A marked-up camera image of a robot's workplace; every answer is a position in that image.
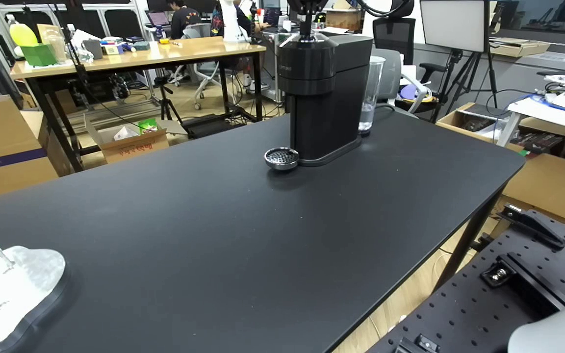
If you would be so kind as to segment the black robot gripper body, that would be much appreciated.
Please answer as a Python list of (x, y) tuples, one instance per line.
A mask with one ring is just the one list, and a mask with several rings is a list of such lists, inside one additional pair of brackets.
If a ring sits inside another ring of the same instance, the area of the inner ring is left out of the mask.
[(317, 11), (323, 9), (327, 0), (286, 0), (292, 19), (298, 23), (299, 37), (311, 37), (311, 19)]

